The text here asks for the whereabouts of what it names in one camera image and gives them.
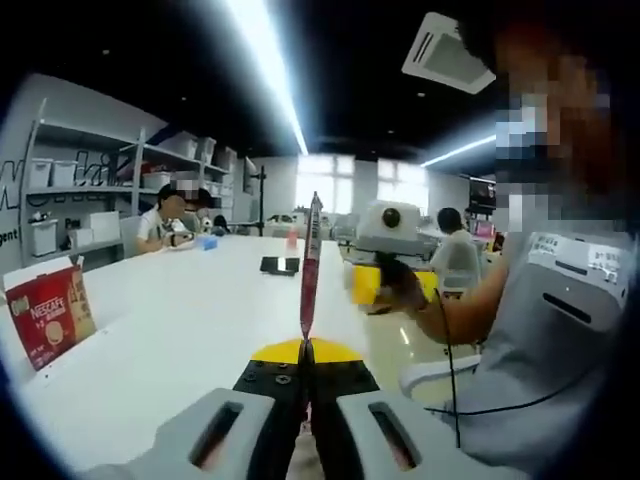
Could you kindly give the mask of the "person's left hand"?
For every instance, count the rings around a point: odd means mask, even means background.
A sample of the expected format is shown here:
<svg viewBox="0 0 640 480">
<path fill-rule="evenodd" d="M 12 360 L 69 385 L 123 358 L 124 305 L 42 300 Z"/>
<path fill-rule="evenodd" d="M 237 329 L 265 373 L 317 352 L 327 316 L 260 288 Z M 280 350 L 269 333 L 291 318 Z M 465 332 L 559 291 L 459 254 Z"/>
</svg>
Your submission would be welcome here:
<svg viewBox="0 0 640 480">
<path fill-rule="evenodd" d="M 300 434 L 291 456 L 287 480 L 324 480 L 325 475 L 316 448 L 316 441 L 311 433 Z"/>
</svg>

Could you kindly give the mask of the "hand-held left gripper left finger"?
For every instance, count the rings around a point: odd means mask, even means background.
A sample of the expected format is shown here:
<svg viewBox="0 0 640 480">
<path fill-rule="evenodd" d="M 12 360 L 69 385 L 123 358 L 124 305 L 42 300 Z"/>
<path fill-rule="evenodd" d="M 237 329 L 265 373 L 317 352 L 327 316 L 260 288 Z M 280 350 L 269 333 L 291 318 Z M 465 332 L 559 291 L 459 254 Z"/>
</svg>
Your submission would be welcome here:
<svg viewBox="0 0 640 480">
<path fill-rule="evenodd" d="M 252 359 L 233 388 L 216 388 L 163 423 L 149 450 L 86 479 L 284 479 L 304 416 L 302 348 L 290 362 Z"/>
</svg>

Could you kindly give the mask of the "person's right hand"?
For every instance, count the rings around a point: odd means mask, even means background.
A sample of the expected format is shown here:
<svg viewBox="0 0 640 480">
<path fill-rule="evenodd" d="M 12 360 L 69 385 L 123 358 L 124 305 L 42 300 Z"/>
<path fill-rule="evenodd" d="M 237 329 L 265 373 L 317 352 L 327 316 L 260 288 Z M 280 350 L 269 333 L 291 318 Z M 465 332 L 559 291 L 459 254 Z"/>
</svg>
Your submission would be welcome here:
<svg viewBox="0 0 640 480">
<path fill-rule="evenodd" d="M 385 311 L 417 312 L 429 306 L 422 285 L 414 271 L 394 254 L 377 252 L 375 262 L 380 271 L 380 286 L 374 304 Z"/>
</svg>

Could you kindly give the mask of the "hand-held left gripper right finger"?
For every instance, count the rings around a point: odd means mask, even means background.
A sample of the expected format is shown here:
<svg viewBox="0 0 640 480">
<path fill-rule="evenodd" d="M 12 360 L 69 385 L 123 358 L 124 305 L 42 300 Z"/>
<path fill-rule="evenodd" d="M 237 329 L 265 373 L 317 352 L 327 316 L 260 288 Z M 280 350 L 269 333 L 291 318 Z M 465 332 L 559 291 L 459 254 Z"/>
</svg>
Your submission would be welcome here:
<svg viewBox="0 0 640 480">
<path fill-rule="evenodd" d="M 341 344 L 308 342 L 311 431 L 327 479 L 503 479 L 456 446 L 454 432 L 421 405 L 378 387 Z"/>
</svg>

